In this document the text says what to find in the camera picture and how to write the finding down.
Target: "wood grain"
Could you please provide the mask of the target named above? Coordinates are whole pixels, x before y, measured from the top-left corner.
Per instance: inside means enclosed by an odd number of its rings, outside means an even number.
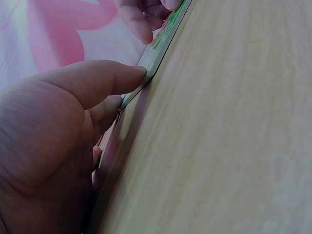
[[[94,233],[312,233],[312,2],[193,0],[117,128]]]

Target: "fabric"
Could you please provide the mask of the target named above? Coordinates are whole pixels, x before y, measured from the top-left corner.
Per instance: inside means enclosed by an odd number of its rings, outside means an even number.
[[[0,0],[0,89],[83,60],[136,65],[144,48],[114,0]]]

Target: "light wood panel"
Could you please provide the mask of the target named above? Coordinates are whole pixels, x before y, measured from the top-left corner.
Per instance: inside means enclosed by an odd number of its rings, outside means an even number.
[[[312,233],[312,2],[193,0],[114,134],[92,231]]]

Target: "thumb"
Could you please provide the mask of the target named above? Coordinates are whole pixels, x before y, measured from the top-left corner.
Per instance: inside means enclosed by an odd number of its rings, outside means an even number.
[[[183,0],[160,0],[161,3],[166,7],[169,11],[175,11],[182,4]]]

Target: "fingernail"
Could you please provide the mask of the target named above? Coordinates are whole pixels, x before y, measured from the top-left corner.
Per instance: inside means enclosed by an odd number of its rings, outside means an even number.
[[[169,11],[176,10],[182,3],[182,0],[165,0],[165,7]]]

